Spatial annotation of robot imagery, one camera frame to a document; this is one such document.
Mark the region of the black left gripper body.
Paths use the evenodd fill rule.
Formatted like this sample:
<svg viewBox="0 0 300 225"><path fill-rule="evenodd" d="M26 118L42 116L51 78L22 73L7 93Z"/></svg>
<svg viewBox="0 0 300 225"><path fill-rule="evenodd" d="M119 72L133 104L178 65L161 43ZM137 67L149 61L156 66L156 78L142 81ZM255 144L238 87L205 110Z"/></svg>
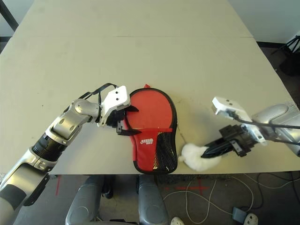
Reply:
<svg viewBox="0 0 300 225"><path fill-rule="evenodd" d="M122 128L122 125L127 121L127 111L113 110L107 118L107 125L112 128Z"/></svg>

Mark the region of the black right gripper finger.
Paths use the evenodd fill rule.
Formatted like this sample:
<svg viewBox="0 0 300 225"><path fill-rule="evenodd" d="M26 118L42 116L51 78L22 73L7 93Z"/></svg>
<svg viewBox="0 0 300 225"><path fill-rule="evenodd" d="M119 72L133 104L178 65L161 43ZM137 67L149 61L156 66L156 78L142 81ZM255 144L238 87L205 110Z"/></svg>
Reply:
<svg viewBox="0 0 300 225"><path fill-rule="evenodd" d="M230 148L225 148L225 149L210 149L210 148L208 148L201 155L201 158L216 158L216 157L222 156L231 151L232 151L232 149L230 149Z"/></svg>
<svg viewBox="0 0 300 225"><path fill-rule="evenodd" d="M205 145L207 150L205 153L220 153L233 151L233 146L229 141L215 140Z"/></svg>

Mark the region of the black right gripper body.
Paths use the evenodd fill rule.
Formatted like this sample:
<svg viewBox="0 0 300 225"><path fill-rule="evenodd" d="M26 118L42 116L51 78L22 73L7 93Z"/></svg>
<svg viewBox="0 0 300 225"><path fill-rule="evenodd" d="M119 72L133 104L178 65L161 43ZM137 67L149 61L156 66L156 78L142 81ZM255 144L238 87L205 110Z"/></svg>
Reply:
<svg viewBox="0 0 300 225"><path fill-rule="evenodd" d="M219 132L224 140L224 148L227 151L235 151L239 157L245 157L255 145L252 136L241 125L229 125Z"/></svg>

